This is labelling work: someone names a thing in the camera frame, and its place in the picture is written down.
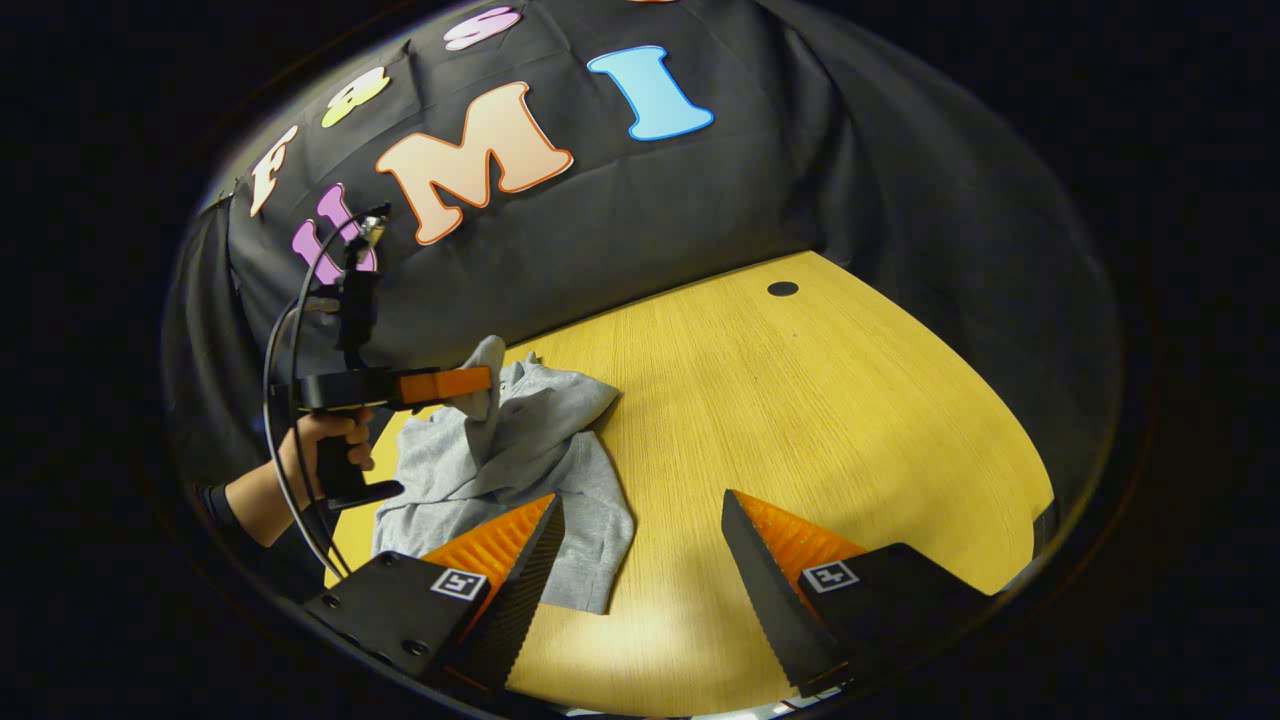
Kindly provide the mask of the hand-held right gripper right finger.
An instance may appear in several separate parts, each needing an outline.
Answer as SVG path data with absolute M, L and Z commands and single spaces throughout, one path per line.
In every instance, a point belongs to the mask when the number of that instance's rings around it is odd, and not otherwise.
M 724 492 L 722 533 L 783 674 L 804 694 L 887 682 L 995 601 L 910 544 L 865 550 L 737 489 Z

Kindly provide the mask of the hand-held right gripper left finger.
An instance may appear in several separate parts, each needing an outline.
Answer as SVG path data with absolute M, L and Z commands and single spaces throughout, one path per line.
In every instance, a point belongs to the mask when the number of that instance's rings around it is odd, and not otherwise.
M 367 659 L 428 685 L 502 692 L 564 538 L 545 495 L 422 557 L 387 551 L 305 610 Z

